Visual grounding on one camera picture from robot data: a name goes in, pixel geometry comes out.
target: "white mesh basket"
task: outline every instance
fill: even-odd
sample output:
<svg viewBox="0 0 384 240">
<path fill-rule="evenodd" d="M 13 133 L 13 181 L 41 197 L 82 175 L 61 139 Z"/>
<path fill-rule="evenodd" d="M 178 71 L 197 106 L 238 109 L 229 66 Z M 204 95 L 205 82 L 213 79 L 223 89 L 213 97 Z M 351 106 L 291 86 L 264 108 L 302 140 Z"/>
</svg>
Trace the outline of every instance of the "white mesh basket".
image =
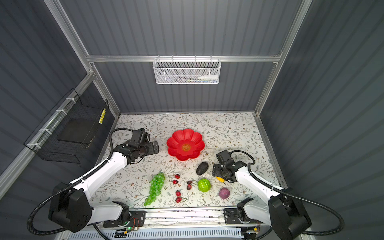
<svg viewBox="0 0 384 240">
<path fill-rule="evenodd" d="M 206 62 L 153 61 L 158 84 L 217 84 L 220 68 L 220 59 Z"/>
</svg>

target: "yellow label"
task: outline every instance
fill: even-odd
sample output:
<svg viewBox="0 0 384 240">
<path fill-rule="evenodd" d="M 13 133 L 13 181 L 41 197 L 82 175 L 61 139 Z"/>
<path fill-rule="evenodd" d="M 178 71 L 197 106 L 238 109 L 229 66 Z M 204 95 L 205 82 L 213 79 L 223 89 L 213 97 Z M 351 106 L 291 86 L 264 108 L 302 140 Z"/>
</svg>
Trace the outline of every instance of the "yellow label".
<svg viewBox="0 0 384 240">
<path fill-rule="evenodd" d="M 104 116 L 105 116 L 105 109 L 104 109 L 103 112 L 101 113 L 101 116 L 100 116 L 100 119 L 99 119 L 99 123 L 100 123 L 100 124 L 103 123 Z"/>
</svg>

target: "green grapes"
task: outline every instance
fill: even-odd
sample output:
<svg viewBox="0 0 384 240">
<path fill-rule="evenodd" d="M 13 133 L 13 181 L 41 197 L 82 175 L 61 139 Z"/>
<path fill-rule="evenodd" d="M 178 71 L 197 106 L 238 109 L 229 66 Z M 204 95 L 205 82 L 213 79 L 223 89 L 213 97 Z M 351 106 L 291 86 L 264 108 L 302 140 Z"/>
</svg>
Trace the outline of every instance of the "green grapes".
<svg viewBox="0 0 384 240">
<path fill-rule="evenodd" d="M 161 188 L 164 185 L 165 179 L 166 177 L 162 172 L 153 176 L 151 180 L 151 186 L 149 187 L 149 196 L 145 199 L 144 206 L 150 205 L 152 202 L 156 200 L 156 197 L 161 194 Z"/>
</svg>

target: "gray ribbed panel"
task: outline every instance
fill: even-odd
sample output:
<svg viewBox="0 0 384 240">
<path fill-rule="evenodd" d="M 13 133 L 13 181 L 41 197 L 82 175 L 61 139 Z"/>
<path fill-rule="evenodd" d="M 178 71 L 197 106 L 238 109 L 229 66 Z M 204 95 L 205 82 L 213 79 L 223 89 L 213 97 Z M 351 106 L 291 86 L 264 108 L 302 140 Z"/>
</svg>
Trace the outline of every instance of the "gray ribbed panel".
<svg viewBox="0 0 384 240">
<path fill-rule="evenodd" d="M 43 1 L 0 1 L 0 173 L 86 75 Z"/>
<path fill-rule="evenodd" d="M 83 94 L 85 96 L 100 97 L 94 84 L 91 84 Z M 113 121 L 112 113 L 107 111 L 103 124 L 89 147 L 85 158 L 87 160 L 80 164 L 43 161 L 37 156 L 32 159 L 0 200 L 0 222 L 2 223 L 0 234 L 2 240 L 55 238 L 55 235 L 41 237 L 30 234 L 26 228 L 26 220 L 31 211 L 52 194 L 52 190 L 57 184 L 60 182 L 69 183 L 95 165 Z M 36 215 L 34 220 L 35 228 L 39 230 L 60 228 L 59 225 L 48 219 L 49 205 L 49 203 L 46 204 Z"/>
<path fill-rule="evenodd" d="M 285 179 L 344 217 L 326 239 L 382 239 L 384 2 L 316 1 L 261 118 Z M 335 226 L 310 207 L 312 229 Z"/>
<path fill-rule="evenodd" d="M 222 63 L 219 84 L 157 84 L 152 63 L 96 63 L 121 112 L 254 110 L 273 63 Z"/>
<path fill-rule="evenodd" d="M 65 0 L 91 55 L 274 55 L 299 0 Z"/>
</svg>

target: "yellow connector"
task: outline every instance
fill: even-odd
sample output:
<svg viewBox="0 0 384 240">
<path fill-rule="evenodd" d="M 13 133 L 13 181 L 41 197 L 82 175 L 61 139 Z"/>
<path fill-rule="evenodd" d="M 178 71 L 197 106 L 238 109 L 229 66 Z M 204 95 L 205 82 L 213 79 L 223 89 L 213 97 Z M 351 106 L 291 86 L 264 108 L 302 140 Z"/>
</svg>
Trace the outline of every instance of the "yellow connector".
<svg viewBox="0 0 384 240">
<path fill-rule="evenodd" d="M 219 180 L 220 182 L 224 182 L 225 180 L 223 179 L 223 178 L 221 178 L 221 177 L 216 177 L 217 178 L 217 180 Z"/>
</svg>

